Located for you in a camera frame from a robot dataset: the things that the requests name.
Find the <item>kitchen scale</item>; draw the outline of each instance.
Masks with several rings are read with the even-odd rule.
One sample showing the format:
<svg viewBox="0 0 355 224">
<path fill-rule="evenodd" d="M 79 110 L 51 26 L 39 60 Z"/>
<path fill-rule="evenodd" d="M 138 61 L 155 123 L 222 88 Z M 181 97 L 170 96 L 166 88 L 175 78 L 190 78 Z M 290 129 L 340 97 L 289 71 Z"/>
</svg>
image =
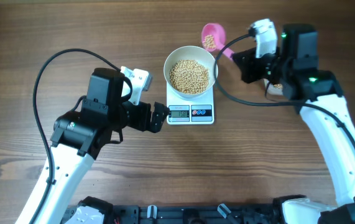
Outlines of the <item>kitchen scale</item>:
<svg viewBox="0 0 355 224">
<path fill-rule="evenodd" d="M 214 104 L 213 88 L 194 98 L 185 98 L 176 94 L 169 84 L 166 84 L 166 99 L 169 107 L 167 123 L 182 124 L 213 124 Z"/>
</svg>

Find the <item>white bowl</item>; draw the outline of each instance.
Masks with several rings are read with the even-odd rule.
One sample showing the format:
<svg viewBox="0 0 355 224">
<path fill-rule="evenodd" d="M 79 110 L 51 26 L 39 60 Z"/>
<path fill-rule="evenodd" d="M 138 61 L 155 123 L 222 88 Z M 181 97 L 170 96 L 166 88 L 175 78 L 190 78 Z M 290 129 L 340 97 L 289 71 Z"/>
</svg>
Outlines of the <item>white bowl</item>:
<svg viewBox="0 0 355 224">
<path fill-rule="evenodd" d="M 205 91 L 197 94 L 186 94 L 177 91 L 176 89 L 173 88 L 170 82 L 170 70 L 179 60 L 196 60 L 198 63 L 200 63 L 201 65 L 203 65 L 205 68 L 208 69 L 209 83 Z M 214 65 L 214 57 L 205 49 L 196 46 L 184 46 L 174 50 L 166 58 L 165 65 L 164 65 L 164 76 L 167 84 L 170 85 L 170 87 L 172 87 L 172 90 L 176 94 L 182 96 L 183 98 L 194 98 L 202 95 L 204 92 L 212 88 L 215 82 L 214 75 L 213 75 L 213 65 Z M 217 75 L 218 75 L 218 67 L 216 66 L 216 77 Z"/>
</svg>

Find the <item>container of beans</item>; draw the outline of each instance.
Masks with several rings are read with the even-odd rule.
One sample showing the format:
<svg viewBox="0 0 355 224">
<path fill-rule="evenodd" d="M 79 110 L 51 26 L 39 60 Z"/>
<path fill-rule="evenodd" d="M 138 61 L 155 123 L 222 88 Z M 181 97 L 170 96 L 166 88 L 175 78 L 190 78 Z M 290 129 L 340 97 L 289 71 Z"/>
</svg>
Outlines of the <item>container of beans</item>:
<svg viewBox="0 0 355 224">
<path fill-rule="evenodd" d="M 214 57 L 205 49 L 184 46 L 166 59 L 164 76 L 172 90 L 183 98 L 194 98 L 212 88 Z"/>
</svg>

